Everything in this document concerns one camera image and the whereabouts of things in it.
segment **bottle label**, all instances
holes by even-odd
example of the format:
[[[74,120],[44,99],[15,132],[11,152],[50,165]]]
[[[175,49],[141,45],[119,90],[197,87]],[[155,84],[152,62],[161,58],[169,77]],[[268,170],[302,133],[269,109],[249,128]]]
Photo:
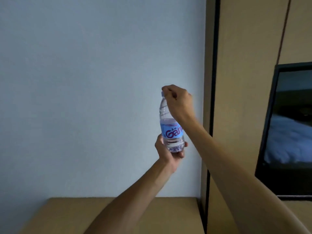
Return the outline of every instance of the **bottle label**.
[[[174,139],[183,136],[183,129],[178,122],[172,124],[162,124],[160,123],[161,133],[164,138]]]

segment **water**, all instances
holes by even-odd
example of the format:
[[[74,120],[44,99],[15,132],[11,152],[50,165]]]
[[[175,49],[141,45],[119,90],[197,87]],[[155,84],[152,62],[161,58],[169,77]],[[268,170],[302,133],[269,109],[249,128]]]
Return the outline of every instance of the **water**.
[[[183,129],[169,112],[167,101],[163,96],[159,107],[160,127],[163,143],[170,152],[176,153],[184,149]]]

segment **right hand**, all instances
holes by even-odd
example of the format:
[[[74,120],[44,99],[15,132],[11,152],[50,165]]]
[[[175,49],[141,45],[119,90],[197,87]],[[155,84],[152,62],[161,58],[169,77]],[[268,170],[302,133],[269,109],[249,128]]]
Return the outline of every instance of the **right hand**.
[[[163,86],[165,98],[171,115],[180,124],[184,120],[195,119],[192,95],[176,85]]]

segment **white wall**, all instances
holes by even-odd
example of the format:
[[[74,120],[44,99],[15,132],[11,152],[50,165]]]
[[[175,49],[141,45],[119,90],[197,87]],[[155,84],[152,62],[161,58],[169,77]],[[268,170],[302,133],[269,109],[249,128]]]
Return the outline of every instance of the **white wall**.
[[[276,91],[312,89],[312,70],[281,72]]]
[[[0,233],[49,197],[114,197],[143,175],[163,85],[202,118],[204,28],[205,0],[0,0]],[[159,196],[199,196],[186,154]]]

